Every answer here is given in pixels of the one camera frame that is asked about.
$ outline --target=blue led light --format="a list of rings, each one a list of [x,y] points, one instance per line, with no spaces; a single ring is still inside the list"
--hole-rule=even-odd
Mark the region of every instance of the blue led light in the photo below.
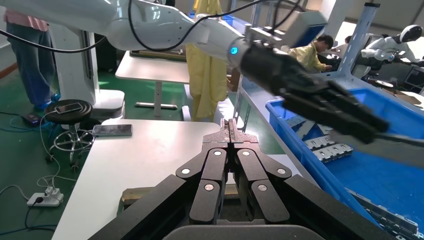
[[[235,55],[239,52],[239,49],[237,47],[232,47],[231,50],[229,51],[230,54]]]

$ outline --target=smartphone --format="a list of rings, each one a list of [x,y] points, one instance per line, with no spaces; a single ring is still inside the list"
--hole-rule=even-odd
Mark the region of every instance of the smartphone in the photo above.
[[[79,103],[72,103],[72,104],[68,104],[68,105],[63,105],[63,106],[57,106],[54,108],[54,110],[56,110],[56,112],[58,114],[64,114],[64,113],[69,113],[69,112],[73,112],[73,111],[79,111],[83,109],[83,106]]]
[[[95,125],[92,135],[95,137],[124,137],[133,135],[133,125]]]

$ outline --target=power strip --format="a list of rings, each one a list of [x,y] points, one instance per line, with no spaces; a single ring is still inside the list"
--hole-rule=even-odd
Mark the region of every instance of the power strip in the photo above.
[[[42,198],[42,202],[34,203],[36,202],[37,198]],[[26,205],[33,206],[34,207],[57,207],[64,199],[64,195],[61,193],[61,190],[59,188],[53,189],[53,187],[49,186],[45,190],[45,192],[36,192],[34,193],[31,198],[26,202]]]

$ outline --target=yellow jacket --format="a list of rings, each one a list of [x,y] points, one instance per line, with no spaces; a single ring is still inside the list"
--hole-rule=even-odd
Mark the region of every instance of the yellow jacket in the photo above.
[[[220,1],[198,0],[196,15],[204,13],[222,13]],[[224,60],[207,55],[193,44],[186,46],[185,55],[190,76],[190,94],[193,97],[191,120],[201,122],[206,119],[213,122],[218,102],[227,97],[227,64]]]
[[[288,53],[290,56],[297,59],[308,71],[316,72],[324,71],[325,64],[318,60],[318,52],[313,43],[307,46],[292,48]]]

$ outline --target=table leg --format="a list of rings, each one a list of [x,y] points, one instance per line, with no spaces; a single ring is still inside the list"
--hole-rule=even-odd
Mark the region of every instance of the table leg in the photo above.
[[[136,102],[137,108],[154,108],[154,118],[161,118],[161,109],[177,110],[175,104],[162,104],[162,82],[156,81],[154,86],[154,102]]]
[[[162,82],[157,81],[154,86],[154,117],[161,118]]]

